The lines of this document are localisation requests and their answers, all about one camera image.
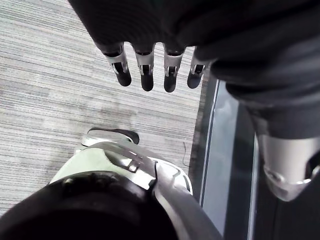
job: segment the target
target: silver metal part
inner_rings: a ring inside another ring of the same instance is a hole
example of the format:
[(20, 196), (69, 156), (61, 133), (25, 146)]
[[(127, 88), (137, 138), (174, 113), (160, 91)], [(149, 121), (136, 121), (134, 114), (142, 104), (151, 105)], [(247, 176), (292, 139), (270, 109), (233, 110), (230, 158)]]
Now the silver metal part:
[[(199, 76), (202, 76), (204, 74), (204, 71), (208, 65), (207, 61), (200, 61), (196, 58), (195, 53), (192, 55), (191, 65), (190, 65), (190, 72), (191, 74), (198, 74)], [(197, 66), (202, 66), (202, 71), (200, 73), (196, 73)]]
[(151, 75), (154, 70), (155, 47), (153, 46), (152, 52), (150, 52), (148, 55), (141, 55), (135, 52), (135, 57), (140, 74), (145, 75), (143, 65), (147, 65), (149, 66), (149, 75)]
[(248, 221), (248, 234), (247, 240), (254, 240), (255, 221), (256, 221), (256, 205), (258, 195), (258, 178), (259, 178), (259, 147), (257, 136), (254, 136), (254, 149), (253, 149), (253, 165), (252, 165), (252, 179), (250, 191), (250, 209)]
[(121, 53), (118, 56), (105, 55), (105, 57), (107, 58), (108, 62), (110, 63), (110, 65), (112, 66), (112, 68), (116, 74), (119, 74), (119, 72), (115, 67), (115, 63), (121, 63), (124, 73), (126, 73), (128, 71), (127, 56), (126, 56), (126, 52), (125, 52), (125, 48), (124, 48), (123, 44), (121, 45)]
[(177, 76), (180, 65), (181, 65), (181, 60), (184, 55), (184, 51), (181, 55), (177, 56), (172, 56), (169, 55), (166, 51), (166, 46), (163, 45), (164, 47), (164, 74), (169, 77), (169, 67), (174, 67), (174, 74), (173, 76)]
[(261, 135), (258, 142), (271, 191), (283, 201), (295, 199), (319, 171), (318, 165), (306, 174), (310, 159), (320, 151), (320, 137), (280, 139)]

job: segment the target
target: gray carpet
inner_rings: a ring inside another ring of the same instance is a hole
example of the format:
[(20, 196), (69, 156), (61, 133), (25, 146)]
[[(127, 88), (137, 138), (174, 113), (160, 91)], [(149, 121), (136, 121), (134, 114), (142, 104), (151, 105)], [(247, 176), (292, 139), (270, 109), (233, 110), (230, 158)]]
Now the gray carpet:
[(66, 0), (0, 1), (0, 215), (45, 186), (89, 128), (137, 131), (140, 145), (188, 172), (201, 88), (187, 87), (187, 49), (173, 93), (155, 48), (154, 89), (118, 84)]

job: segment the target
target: black fingertip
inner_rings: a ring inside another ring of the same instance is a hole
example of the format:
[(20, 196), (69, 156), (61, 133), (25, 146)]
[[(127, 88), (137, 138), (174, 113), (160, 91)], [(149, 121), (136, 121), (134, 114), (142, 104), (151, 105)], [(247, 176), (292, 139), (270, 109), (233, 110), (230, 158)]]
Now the black fingertip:
[(173, 75), (164, 76), (164, 90), (172, 93), (176, 89), (177, 77)]
[(154, 88), (154, 76), (152, 74), (141, 75), (141, 85), (146, 92)]
[(126, 72), (120, 71), (118, 74), (116, 74), (116, 77), (118, 78), (118, 82), (121, 86), (127, 87), (131, 84), (131, 75), (129, 70)]
[(192, 74), (189, 72), (188, 80), (187, 80), (187, 85), (190, 89), (195, 89), (196, 87), (199, 86), (199, 83), (201, 81), (201, 75), (199, 74)]

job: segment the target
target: floor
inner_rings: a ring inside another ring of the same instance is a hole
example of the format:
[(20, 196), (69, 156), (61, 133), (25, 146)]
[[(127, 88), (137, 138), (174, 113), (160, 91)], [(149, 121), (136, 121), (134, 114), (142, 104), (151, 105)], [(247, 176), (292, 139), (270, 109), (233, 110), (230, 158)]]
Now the floor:
[(140, 145), (188, 171), (201, 87), (189, 89), (187, 49), (173, 93), (155, 48), (154, 89), (118, 84), (66, 0), (0, 1), (0, 215), (45, 186), (91, 127), (123, 128)]

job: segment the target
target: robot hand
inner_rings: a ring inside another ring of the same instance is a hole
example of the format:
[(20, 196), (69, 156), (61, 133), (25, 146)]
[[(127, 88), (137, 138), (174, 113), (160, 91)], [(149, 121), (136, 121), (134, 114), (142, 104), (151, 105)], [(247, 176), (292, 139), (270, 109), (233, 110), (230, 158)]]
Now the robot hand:
[(250, 113), (272, 192), (297, 197), (316, 175), (320, 150), (320, 3), (315, 0), (69, 0), (122, 86), (131, 83), (123, 42), (141, 84), (153, 88), (154, 45), (164, 44), (164, 88), (196, 46), (187, 84), (211, 74)]

